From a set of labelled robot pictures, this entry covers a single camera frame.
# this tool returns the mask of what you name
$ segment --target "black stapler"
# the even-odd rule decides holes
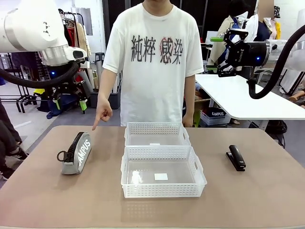
[[[244,159],[239,152],[237,146],[230,146],[229,147],[230,152],[227,152],[227,156],[234,165],[235,169],[237,171],[243,172],[244,168],[246,168],[246,163],[244,162]]]

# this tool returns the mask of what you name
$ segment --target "hand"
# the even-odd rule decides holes
[[[184,127],[193,127],[193,115],[186,113],[182,119]]]
[[[95,121],[92,130],[95,130],[100,120],[104,122],[108,122],[111,117],[112,117],[112,109],[110,107],[110,103],[108,99],[106,99],[104,96],[99,97],[96,108]]]

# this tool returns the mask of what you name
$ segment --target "white t-shirt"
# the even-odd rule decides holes
[[[103,68],[123,70],[121,125],[181,122],[185,78],[203,72],[195,19],[173,7],[156,17],[139,4],[113,25]]]

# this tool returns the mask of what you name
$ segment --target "paper label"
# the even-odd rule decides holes
[[[154,180],[168,180],[167,173],[155,173]]]

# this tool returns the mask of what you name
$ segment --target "white plastic basket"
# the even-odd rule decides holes
[[[125,146],[190,146],[182,123],[128,123]]]
[[[207,125],[221,125],[221,124],[227,124],[230,122],[231,117],[226,114],[222,117],[209,117],[207,116],[203,111],[201,111],[200,118],[207,124]]]
[[[121,172],[125,198],[200,197],[207,184],[191,146],[126,146]]]

